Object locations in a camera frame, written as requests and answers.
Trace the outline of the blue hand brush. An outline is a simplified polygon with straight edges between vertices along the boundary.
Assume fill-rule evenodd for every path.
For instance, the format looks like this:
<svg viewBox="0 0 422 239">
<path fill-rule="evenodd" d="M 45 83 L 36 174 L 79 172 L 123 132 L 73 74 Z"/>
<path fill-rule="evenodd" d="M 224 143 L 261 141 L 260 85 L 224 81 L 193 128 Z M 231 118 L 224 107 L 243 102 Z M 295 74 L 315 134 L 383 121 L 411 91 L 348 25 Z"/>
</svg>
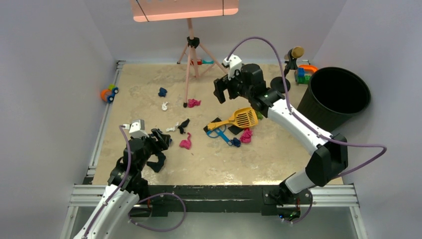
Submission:
<svg viewBox="0 0 422 239">
<path fill-rule="evenodd" d="M 224 128 L 219 127 L 215 128 L 213 130 L 209 130 L 207 127 L 204 127 L 204 131 L 206 135 L 210 138 L 222 138 L 225 143 L 229 146 L 233 146 L 232 140 L 230 140 L 224 133 L 226 131 L 226 126 Z"/>
</svg>

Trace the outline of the yellow slotted scoop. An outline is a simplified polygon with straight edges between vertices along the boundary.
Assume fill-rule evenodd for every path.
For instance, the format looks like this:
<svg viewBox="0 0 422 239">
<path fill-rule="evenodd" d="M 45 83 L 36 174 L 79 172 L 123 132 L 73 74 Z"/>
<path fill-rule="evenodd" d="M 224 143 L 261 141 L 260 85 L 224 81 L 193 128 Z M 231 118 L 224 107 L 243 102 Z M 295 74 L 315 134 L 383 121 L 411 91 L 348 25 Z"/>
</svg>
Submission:
<svg viewBox="0 0 422 239">
<path fill-rule="evenodd" d="M 255 110 L 252 107 L 237 109 L 231 117 L 218 122 L 210 122 L 207 130 L 214 130 L 223 125 L 234 125 L 238 128 L 250 128 L 259 124 L 259 120 Z"/>
</svg>

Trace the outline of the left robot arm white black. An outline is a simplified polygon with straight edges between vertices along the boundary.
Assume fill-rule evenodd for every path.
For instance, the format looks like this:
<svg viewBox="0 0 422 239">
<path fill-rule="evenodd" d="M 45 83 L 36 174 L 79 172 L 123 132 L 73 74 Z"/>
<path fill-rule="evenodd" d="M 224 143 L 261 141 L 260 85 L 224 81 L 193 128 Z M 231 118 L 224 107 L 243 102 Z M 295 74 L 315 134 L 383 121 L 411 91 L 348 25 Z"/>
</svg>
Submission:
<svg viewBox="0 0 422 239">
<path fill-rule="evenodd" d="M 129 211 L 136 204 L 150 197 L 148 181 L 142 170 L 152 155 L 167 150 L 171 136 L 159 129 L 150 133 L 139 129 L 125 133 L 126 125 L 119 127 L 125 140 L 125 148 L 110 173 L 105 190 L 94 211 L 74 236 L 76 239 L 110 239 L 120 223 L 128 220 Z"/>
</svg>

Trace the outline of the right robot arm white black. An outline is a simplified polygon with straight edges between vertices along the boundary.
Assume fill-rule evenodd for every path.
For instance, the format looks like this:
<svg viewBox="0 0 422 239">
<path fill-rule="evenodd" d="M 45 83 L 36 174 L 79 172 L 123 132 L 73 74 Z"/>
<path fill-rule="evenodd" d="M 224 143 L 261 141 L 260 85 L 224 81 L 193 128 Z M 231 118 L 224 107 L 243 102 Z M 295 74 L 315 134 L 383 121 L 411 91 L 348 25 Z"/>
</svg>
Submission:
<svg viewBox="0 0 422 239">
<path fill-rule="evenodd" d="M 346 142 L 344 136 L 318 128 L 287 102 L 286 95 L 268 88 L 263 79 L 263 72 L 257 64 L 224 64 L 228 74 L 214 80 L 214 95 L 222 104 L 225 102 L 224 91 L 230 99 L 243 97 L 252 106 L 253 111 L 283 126 L 308 151 L 311 156 L 307 166 L 294 173 L 279 185 L 279 190 L 272 198 L 279 204 L 294 201 L 299 193 L 314 186 L 325 186 L 348 165 L 347 149 L 340 143 Z"/>
</svg>

